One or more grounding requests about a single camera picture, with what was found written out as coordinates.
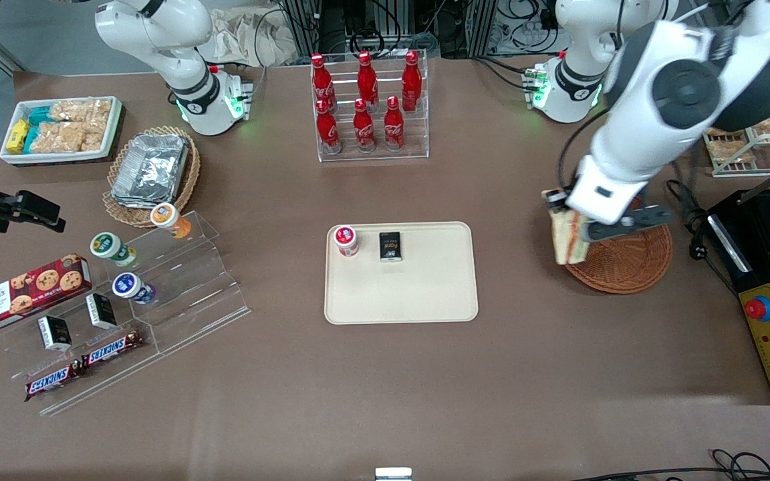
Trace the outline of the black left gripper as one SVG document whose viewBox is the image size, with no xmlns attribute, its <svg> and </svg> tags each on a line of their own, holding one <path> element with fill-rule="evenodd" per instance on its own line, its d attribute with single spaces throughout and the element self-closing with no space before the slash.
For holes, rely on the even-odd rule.
<svg viewBox="0 0 770 481">
<path fill-rule="evenodd" d="M 568 198 L 569 198 L 569 192 L 565 188 L 554 189 L 554 210 L 555 211 L 569 210 L 569 206 L 567 205 Z M 590 237 L 590 226 L 593 220 L 590 219 L 588 216 L 580 215 L 580 219 L 578 219 L 578 222 L 580 222 L 580 227 L 578 227 L 578 235 L 580 236 L 581 242 L 592 243 L 593 240 L 591 240 L 591 237 Z"/>
</svg>

